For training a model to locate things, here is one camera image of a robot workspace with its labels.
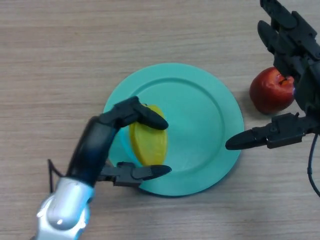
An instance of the green plate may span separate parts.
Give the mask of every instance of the green plate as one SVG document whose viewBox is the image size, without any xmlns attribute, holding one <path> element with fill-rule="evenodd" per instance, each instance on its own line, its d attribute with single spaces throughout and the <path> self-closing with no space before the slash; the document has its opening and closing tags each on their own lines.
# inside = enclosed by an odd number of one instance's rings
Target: green plate
<svg viewBox="0 0 320 240">
<path fill-rule="evenodd" d="M 163 196 L 194 194 L 219 182 L 236 163 L 240 151 L 227 150 L 225 143 L 244 131 L 243 117 L 232 93 L 210 73 L 180 63 L 143 68 L 115 88 L 103 111 L 132 96 L 157 105 L 169 123 L 164 164 L 172 172 L 145 181 L 141 189 Z M 129 127 L 115 137 L 109 159 L 113 165 L 141 166 L 131 149 Z"/>
</svg>

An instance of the cable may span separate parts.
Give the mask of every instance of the cable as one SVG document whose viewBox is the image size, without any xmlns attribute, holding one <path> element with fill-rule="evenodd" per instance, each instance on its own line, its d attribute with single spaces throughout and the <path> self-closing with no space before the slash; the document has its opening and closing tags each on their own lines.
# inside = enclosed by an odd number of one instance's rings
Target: cable
<svg viewBox="0 0 320 240">
<path fill-rule="evenodd" d="M 314 138 L 313 138 L 313 141 L 312 141 L 312 144 L 311 144 L 307 173 L 308 173 L 309 181 L 310 181 L 310 184 L 311 184 L 313 190 L 320 197 L 320 191 L 318 190 L 318 188 L 317 188 L 317 186 L 316 186 L 316 184 L 315 184 L 315 182 L 314 182 L 314 180 L 312 178 L 312 160 L 313 160 L 313 156 L 314 156 L 314 151 L 315 151 L 315 146 L 316 146 L 317 139 L 318 139 L 318 134 L 315 134 Z"/>
<path fill-rule="evenodd" d="M 51 159 L 48 159 L 48 171 L 49 171 L 49 191 L 52 194 L 54 192 L 54 179 L 52 176 L 52 172 L 54 172 L 60 178 L 63 177 L 63 175 L 56 169 Z"/>
</svg>

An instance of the yellow toy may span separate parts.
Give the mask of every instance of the yellow toy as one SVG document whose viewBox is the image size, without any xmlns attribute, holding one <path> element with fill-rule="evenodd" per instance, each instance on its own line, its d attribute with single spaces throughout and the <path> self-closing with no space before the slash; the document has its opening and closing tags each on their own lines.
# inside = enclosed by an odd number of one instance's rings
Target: yellow toy
<svg viewBox="0 0 320 240">
<path fill-rule="evenodd" d="M 156 105 L 146 106 L 164 117 L 164 113 Z M 157 130 L 135 122 L 129 125 L 131 147 L 136 158 L 143 166 L 162 165 L 167 154 L 167 130 Z"/>
</svg>

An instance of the apple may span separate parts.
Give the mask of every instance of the apple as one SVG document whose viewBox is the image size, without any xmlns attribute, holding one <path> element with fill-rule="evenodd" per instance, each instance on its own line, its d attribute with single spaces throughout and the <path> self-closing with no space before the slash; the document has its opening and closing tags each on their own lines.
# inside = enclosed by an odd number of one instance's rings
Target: apple
<svg viewBox="0 0 320 240">
<path fill-rule="evenodd" d="M 294 78 L 284 77 L 275 67 L 269 67 L 254 78 L 250 98 L 262 114 L 276 114 L 294 101 Z"/>
</svg>

